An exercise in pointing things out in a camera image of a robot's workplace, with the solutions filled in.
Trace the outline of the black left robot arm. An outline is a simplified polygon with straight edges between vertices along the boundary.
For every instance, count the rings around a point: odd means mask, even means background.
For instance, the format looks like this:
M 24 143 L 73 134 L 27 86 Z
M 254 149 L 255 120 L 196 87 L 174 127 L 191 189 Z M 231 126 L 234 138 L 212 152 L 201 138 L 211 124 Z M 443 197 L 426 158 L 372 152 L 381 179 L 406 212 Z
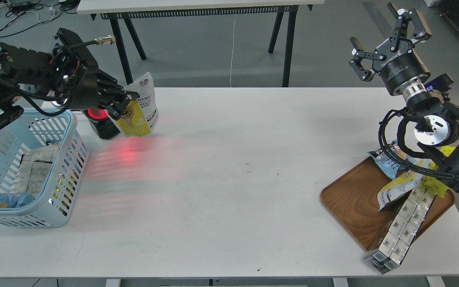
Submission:
M 116 78 L 102 71 L 88 49 L 113 43 L 113 36 L 83 42 L 74 31 L 60 28 L 61 44 L 51 53 L 0 43 L 0 130 L 24 112 L 22 97 L 45 116 L 64 111 L 99 108 L 114 120 L 125 113 L 137 92 L 126 91 Z

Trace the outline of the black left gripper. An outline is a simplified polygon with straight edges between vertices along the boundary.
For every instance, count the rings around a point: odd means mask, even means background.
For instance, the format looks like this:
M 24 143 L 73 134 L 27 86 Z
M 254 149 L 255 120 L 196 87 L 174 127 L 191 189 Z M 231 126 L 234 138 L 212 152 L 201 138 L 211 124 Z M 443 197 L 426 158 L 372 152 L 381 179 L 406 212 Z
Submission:
M 88 49 L 92 45 L 112 44 L 115 38 L 83 41 L 66 28 L 58 29 L 56 38 L 59 42 L 47 58 L 51 74 L 47 77 L 46 99 L 65 109 L 108 109 L 110 118 L 120 120 L 139 93 L 124 90 L 116 78 L 99 68 Z

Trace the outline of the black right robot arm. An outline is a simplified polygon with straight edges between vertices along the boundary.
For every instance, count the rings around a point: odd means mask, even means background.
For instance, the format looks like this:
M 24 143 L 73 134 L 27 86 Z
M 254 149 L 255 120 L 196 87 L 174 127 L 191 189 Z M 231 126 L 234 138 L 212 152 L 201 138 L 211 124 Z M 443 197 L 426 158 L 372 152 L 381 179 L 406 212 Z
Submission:
M 369 82 L 375 75 L 391 96 L 402 96 L 406 107 L 389 111 L 380 122 L 380 147 L 394 162 L 416 173 L 436 178 L 459 193 L 459 106 L 448 97 L 453 80 L 446 73 L 429 80 L 430 71 L 415 52 L 415 44 L 431 38 L 423 15 L 388 3 L 396 22 L 392 36 L 375 51 L 367 52 L 355 37 L 349 65 L 359 80 Z M 436 170 L 422 168 L 399 158 L 386 141 L 385 129 L 394 116 L 402 116 L 397 144 L 406 154 L 431 159 Z

